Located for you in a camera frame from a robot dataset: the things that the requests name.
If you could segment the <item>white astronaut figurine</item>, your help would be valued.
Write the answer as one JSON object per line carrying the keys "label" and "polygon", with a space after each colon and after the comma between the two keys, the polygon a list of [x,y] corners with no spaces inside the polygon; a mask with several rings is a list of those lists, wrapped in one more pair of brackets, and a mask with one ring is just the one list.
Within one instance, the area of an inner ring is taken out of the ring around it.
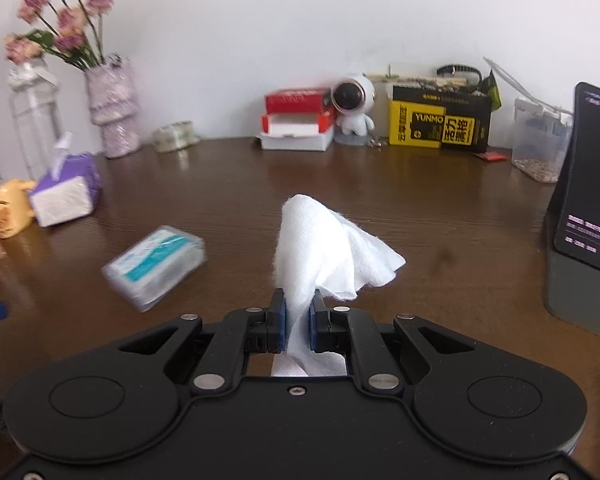
{"label": "white astronaut figurine", "polygon": [[367,145],[375,130],[370,117],[375,104],[375,87],[364,74],[347,76],[332,88],[332,105],[336,110],[339,134],[336,141],[343,145]]}

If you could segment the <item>purple textured vase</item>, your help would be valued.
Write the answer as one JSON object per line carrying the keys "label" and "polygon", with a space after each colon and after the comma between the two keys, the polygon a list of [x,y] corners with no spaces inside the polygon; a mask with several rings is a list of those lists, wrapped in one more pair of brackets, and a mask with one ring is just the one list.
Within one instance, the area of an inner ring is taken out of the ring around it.
{"label": "purple textured vase", "polygon": [[140,148],[137,115],[140,102],[131,62],[117,54],[85,73],[91,122],[99,128],[102,151],[109,159],[121,158]]}

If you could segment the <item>red white open box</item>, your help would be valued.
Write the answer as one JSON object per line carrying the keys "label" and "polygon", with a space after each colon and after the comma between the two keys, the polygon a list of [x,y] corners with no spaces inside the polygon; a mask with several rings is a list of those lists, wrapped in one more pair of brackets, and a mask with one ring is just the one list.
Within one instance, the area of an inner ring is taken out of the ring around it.
{"label": "red white open box", "polygon": [[328,87],[280,89],[264,97],[258,133],[265,151],[326,152],[332,144],[335,107]]}

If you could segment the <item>clear tape roll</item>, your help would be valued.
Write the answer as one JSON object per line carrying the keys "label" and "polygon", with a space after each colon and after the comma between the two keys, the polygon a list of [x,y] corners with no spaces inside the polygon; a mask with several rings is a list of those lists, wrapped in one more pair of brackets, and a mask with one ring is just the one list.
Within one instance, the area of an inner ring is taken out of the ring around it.
{"label": "clear tape roll", "polygon": [[185,150],[200,142],[190,120],[172,122],[152,133],[152,144],[157,153],[172,153]]}

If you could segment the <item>clear plastic food container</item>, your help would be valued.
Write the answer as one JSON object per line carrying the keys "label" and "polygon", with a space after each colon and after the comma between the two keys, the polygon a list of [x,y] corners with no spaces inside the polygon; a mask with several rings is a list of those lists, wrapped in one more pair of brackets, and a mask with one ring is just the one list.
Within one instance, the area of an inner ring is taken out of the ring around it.
{"label": "clear plastic food container", "polygon": [[524,98],[514,104],[512,164],[536,182],[557,182],[572,131],[572,114]]}

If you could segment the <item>yellow bear mug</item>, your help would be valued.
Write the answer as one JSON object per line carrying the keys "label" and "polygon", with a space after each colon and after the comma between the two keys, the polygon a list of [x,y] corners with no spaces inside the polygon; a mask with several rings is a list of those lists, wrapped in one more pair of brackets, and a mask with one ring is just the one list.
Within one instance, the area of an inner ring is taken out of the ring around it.
{"label": "yellow bear mug", "polygon": [[32,180],[12,179],[0,185],[0,239],[7,240],[27,229],[34,220],[29,192]]}

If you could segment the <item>black wristband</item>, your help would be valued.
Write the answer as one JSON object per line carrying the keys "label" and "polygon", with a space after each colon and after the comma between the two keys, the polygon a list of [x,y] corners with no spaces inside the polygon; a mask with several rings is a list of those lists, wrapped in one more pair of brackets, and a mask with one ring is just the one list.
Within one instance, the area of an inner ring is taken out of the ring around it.
{"label": "black wristband", "polygon": [[482,73],[478,68],[465,64],[448,64],[436,69],[438,77],[465,78],[472,84],[482,81]]}

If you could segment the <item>small red packet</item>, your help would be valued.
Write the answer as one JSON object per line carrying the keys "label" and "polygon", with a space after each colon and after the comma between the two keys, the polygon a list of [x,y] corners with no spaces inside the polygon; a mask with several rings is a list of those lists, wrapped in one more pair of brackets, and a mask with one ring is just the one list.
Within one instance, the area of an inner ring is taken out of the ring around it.
{"label": "small red packet", "polygon": [[476,157],[480,158],[484,162],[506,162],[508,156],[494,151],[488,151],[483,153],[476,153]]}

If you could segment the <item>tablet with dark case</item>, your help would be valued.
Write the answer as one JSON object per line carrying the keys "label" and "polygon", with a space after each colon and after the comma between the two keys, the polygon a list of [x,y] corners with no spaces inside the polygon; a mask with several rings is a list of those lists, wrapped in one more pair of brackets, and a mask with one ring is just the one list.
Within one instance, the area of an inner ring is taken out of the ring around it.
{"label": "tablet with dark case", "polygon": [[545,307],[600,335],[600,88],[574,89],[573,129],[545,215]]}

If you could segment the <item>clear dental floss box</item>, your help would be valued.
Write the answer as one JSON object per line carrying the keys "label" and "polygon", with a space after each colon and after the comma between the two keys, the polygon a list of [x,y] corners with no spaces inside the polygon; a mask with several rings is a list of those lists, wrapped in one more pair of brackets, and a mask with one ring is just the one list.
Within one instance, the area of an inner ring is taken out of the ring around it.
{"label": "clear dental floss box", "polygon": [[137,311],[146,312],[206,261],[202,238],[159,226],[105,264],[102,275]]}

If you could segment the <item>dried pink flowers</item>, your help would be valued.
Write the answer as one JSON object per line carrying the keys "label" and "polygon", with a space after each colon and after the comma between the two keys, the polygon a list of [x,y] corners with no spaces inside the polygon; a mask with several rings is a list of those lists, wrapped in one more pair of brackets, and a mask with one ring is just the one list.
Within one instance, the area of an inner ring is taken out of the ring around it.
{"label": "dried pink flowers", "polygon": [[31,26],[4,40],[5,58],[12,65],[46,55],[86,72],[106,63],[104,16],[114,0],[20,0],[17,18]]}

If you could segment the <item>yellow black battery box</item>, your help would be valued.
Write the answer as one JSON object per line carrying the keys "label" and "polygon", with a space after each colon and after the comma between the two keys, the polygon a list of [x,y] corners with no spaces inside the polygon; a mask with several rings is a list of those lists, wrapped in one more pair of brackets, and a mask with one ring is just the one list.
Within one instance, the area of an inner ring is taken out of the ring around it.
{"label": "yellow black battery box", "polygon": [[491,99],[477,91],[412,81],[388,87],[388,142],[409,148],[484,153]]}

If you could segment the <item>white wipe cloth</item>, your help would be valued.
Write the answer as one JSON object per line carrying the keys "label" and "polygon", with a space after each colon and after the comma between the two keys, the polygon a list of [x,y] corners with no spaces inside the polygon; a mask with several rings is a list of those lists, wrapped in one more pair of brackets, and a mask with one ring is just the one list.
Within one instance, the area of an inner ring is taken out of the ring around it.
{"label": "white wipe cloth", "polygon": [[310,347],[309,310],[316,292],[352,301],[365,287],[396,278],[406,260],[380,238],[302,194],[284,203],[274,257],[274,285],[286,302],[286,348],[272,365],[274,377],[347,374],[340,354]]}

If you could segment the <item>clear water bottle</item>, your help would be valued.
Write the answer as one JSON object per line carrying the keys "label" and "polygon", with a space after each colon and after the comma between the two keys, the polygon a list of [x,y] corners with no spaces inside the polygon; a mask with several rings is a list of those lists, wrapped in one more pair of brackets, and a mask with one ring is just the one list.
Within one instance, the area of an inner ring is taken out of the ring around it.
{"label": "clear water bottle", "polygon": [[52,166],[62,136],[57,97],[59,81],[42,58],[16,65],[7,82],[9,108],[29,179],[38,180]]}

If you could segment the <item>purple tissue pack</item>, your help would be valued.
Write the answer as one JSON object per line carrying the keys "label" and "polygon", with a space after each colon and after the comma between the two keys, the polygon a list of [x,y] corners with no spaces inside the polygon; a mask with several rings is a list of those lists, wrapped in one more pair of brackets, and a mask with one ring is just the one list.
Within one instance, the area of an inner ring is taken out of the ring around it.
{"label": "purple tissue pack", "polygon": [[41,228],[89,216],[97,205],[102,186],[94,156],[70,154],[72,137],[66,131],[54,144],[50,170],[28,192]]}

